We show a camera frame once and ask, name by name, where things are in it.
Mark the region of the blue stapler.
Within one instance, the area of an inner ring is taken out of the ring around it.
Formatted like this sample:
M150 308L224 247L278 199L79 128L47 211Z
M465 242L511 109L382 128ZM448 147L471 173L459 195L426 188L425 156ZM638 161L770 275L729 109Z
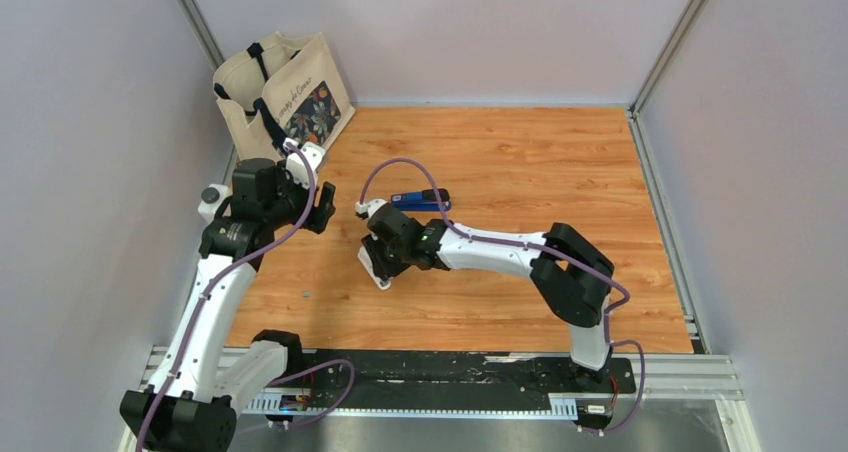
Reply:
M448 211L452 207L450 194L447 189L438 188L424 189L393 194L390 203L401 211L438 212L438 198L441 199L443 208Z

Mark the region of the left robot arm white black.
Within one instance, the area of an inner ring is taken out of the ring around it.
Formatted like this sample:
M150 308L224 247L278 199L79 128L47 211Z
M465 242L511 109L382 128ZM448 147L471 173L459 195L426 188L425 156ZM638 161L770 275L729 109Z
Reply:
M335 187L320 184L323 158L295 152L275 162L240 162L229 185L201 193L206 222L194 286L178 330L147 385L125 393L120 415L139 451L225 451L239 415L272 383L310 382L298 335L265 329L226 370L219 361L237 309L263 256L299 229L322 233L334 214Z

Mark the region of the white stapler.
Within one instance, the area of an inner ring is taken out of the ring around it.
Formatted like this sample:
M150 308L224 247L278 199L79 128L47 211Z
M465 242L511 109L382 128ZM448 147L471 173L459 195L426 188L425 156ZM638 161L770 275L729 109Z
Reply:
M387 290L391 286L391 280L383 280L375 273L374 264L364 246L361 246L357 252L357 258L368 273L369 277L380 290Z

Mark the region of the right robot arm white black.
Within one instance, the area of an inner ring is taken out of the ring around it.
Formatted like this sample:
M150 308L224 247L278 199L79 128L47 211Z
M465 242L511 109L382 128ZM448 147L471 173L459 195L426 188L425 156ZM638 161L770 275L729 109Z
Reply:
M547 232L511 234L443 219L421 224L382 199L356 204L355 213L368 229L358 257L380 289L411 267L527 279L569 327L575 385L593 391L609 381L611 347L603 312L615 266L573 227L555 223Z

